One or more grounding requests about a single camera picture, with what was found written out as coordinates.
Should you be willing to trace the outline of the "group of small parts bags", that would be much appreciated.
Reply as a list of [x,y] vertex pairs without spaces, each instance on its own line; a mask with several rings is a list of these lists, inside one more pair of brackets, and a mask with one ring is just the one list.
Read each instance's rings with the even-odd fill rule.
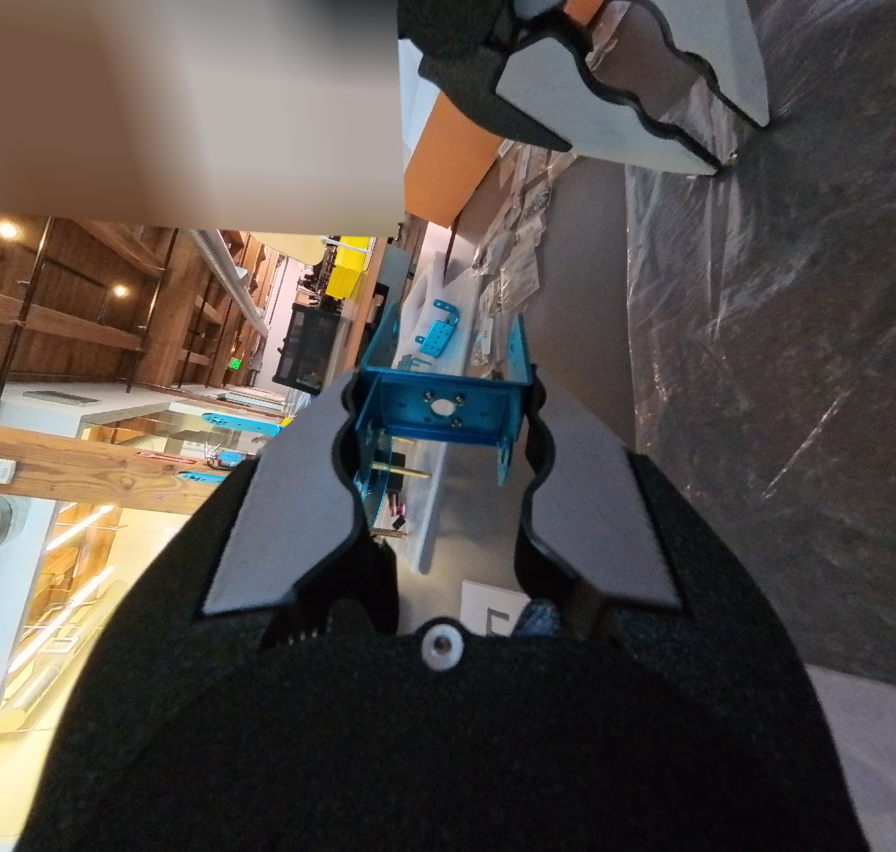
[[473,374],[483,378],[509,376],[513,322],[540,287],[537,249],[546,231],[554,181],[575,160],[571,153],[523,143],[506,143],[500,154],[499,178],[508,186],[508,197],[473,262],[484,287],[469,364]]

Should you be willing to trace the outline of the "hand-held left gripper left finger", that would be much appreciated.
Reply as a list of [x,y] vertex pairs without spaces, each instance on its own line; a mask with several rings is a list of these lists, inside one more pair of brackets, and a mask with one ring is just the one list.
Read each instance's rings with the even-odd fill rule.
[[312,632],[353,600],[375,631],[398,630],[396,557],[372,538],[353,481],[357,379],[342,375],[253,462],[203,615],[275,609]]

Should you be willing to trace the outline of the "yellow storage bin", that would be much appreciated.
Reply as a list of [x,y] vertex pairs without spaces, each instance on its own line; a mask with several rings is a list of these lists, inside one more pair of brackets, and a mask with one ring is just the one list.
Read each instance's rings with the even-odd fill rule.
[[326,295],[337,300],[350,298],[372,258],[373,237],[328,238],[335,249]]

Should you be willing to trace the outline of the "white ceiling duct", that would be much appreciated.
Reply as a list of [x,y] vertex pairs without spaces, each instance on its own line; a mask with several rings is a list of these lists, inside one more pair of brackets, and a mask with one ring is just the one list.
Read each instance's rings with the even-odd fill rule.
[[185,230],[186,236],[196,245],[212,274],[238,305],[245,320],[264,339],[269,328],[263,320],[263,310],[252,301],[246,281],[241,278],[230,250],[218,230]]

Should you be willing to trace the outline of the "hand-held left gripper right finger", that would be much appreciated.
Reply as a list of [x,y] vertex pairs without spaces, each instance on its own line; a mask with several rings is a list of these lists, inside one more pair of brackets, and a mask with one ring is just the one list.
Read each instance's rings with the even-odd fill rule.
[[525,411],[532,482],[521,499],[514,573],[580,638],[622,611],[683,614],[683,592],[635,474],[630,448],[546,370]]

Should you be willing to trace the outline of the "blue perforated bracket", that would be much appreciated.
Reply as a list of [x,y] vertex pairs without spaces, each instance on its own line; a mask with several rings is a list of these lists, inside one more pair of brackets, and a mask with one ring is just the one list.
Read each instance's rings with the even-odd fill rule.
[[415,337],[420,353],[424,357],[438,359],[454,336],[456,323],[451,321],[433,321],[425,335]]

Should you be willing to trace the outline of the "clear plastic bag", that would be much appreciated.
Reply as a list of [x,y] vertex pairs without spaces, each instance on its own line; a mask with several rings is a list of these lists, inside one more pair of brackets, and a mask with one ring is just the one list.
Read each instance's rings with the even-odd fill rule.
[[636,439],[804,659],[894,682],[894,0],[768,0],[754,131],[629,7],[600,79],[733,161],[626,170]]

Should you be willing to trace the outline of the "black box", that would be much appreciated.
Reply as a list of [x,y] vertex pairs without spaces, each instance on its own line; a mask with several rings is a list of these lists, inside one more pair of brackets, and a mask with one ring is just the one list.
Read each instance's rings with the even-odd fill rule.
[[340,316],[318,307],[295,303],[273,375],[275,384],[312,396],[321,393]]

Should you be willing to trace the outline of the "white pillar with orange base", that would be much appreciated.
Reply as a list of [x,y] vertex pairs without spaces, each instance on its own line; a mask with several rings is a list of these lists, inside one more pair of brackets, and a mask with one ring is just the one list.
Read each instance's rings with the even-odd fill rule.
[[475,125],[419,75],[422,53],[398,42],[405,210],[447,228],[497,158],[504,139]]

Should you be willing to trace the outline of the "assembly instruction booklet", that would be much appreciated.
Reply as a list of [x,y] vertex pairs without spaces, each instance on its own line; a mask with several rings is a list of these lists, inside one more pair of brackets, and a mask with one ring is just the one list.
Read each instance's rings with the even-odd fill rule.
[[462,582],[461,622],[471,634],[499,639],[544,639],[561,633],[553,604],[475,580]]

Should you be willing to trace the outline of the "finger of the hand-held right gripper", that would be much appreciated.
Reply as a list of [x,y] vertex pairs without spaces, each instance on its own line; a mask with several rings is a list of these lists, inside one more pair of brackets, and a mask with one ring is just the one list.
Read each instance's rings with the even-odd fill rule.
[[763,57],[746,0],[632,0],[653,11],[666,44],[754,127],[769,124]]
[[681,175],[721,169],[681,128],[653,119],[635,94],[600,82],[584,57],[554,35],[538,35],[509,56],[497,95],[581,156]]

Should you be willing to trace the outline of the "white glass booth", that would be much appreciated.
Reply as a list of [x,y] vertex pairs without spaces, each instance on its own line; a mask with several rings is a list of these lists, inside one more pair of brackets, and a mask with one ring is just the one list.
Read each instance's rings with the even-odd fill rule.
[[51,733],[124,596],[283,424],[270,395],[10,384],[2,396],[2,738]]

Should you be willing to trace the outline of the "short blue U bracket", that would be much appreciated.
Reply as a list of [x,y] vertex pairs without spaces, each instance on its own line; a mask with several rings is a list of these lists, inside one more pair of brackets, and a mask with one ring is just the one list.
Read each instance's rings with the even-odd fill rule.
[[497,451],[497,481],[511,471],[528,386],[468,376],[362,369],[363,405],[355,422],[362,500],[382,498],[396,438],[489,447]]

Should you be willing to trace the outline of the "white foam board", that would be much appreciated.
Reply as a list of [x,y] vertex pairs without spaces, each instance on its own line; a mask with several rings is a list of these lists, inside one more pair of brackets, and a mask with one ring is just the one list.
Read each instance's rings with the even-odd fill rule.
[[[435,317],[434,300],[440,298],[458,307],[459,329],[438,358],[436,371],[462,376],[477,326],[477,309],[483,280],[469,265],[451,266],[447,253],[437,252],[420,264],[417,279],[401,313],[401,327],[425,328],[423,318]],[[403,558],[409,570],[426,574],[431,568],[436,541],[442,532],[442,512],[449,496],[452,448],[439,441],[419,441],[413,445],[411,465],[430,473],[428,479],[412,479],[408,488],[410,527],[404,541]]]

